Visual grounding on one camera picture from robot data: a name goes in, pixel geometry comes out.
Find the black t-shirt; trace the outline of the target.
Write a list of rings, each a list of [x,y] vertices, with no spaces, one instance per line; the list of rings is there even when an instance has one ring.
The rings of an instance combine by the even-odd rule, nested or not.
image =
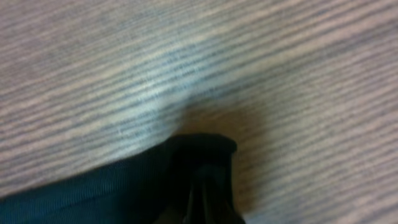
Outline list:
[[[242,223],[220,134],[183,134],[135,156],[8,196],[2,223]]]

